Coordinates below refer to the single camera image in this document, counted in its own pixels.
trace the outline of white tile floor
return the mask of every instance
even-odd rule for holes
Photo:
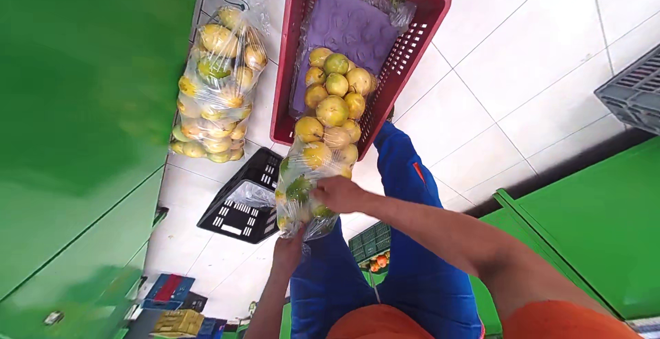
[[[212,13],[220,1],[198,0],[197,8]],[[260,145],[288,150],[268,136],[284,2],[267,3],[271,63],[260,78],[247,156]],[[435,176],[444,206],[465,211],[624,131],[592,92],[660,42],[659,29],[660,0],[453,0],[395,104],[395,124]],[[382,194],[376,160],[370,149],[353,177]],[[252,245],[195,224],[240,166],[169,157],[161,204],[170,213],[146,262],[151,279],[195,277],[193,291],[209,297],[204,314],[229,320],[246,316],[259,298],[275,237]],[[346,240],[376,222],[364,214],[342,221]]]

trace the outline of green cabinet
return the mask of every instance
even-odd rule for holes
[[[0,1],[0,337],[113,335],[143,268],[195,0]]]
[[[660,138],[514,200],[481,220],[516,237],[615,317],[660,315]],[[471,277],[486,334],[502,327],[485,286]]]
[[[0,0],[0,299],[164,162],[195,0]]]
[[[162,171],[0,302],[0,337],[103,339],[114,334],[142,275]],[[45,325],[52,312],[62,312],[63,319]]]

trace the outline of forearm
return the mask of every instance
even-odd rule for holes
[[[381,219],[454,267],[477,277],[512,252],[526,254],[526,247],[507,233],[465,214],[395,198],[368,194],[363,211]]]
[[[277,339],[282,326],[282,309],[290,276],[271,270],[259,305],[247,328],[245,339]]]
[[[564,300],[608,314],[513,236],[465,214],[367,194],[362,212],[408,234],[454,267],[479,277],[501,318],[533,301]]]

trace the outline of purple foam mat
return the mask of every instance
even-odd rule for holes
[[[307,31],[307,52],[300,65],[289,114],[298,118],[307,108],[305,74],[313,48],[323,46],[342,53],[358,67],[378,75],[398,36],[388,15],[362,0],[316,0]]]

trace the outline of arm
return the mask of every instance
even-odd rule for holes
[[[250,326],[247,327],[245,339],[278,339],[280,337],[286,287],[300,262],[303,234],[304,229],[301,229],[293,239],[279,238],[275,242],[271,275],[268,276],[268,282],[263,288]]]
[[[378,196],[341,176],[320,180],[312,196],[336,212],[376,217],[479,277],[501,319],[527,303],[544,300],[570,301],[609,314],[522,242],[471,216]]]

